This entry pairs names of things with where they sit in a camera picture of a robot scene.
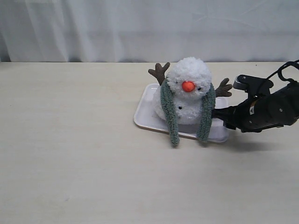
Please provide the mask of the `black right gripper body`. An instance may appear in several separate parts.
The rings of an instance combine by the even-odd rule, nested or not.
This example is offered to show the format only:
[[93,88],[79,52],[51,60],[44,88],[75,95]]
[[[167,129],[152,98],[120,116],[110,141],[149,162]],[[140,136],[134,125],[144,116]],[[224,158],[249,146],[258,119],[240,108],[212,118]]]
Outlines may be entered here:
[[234,108],[232,119],[243,133],[293,125],[299,119],[299,83],[243,101]]

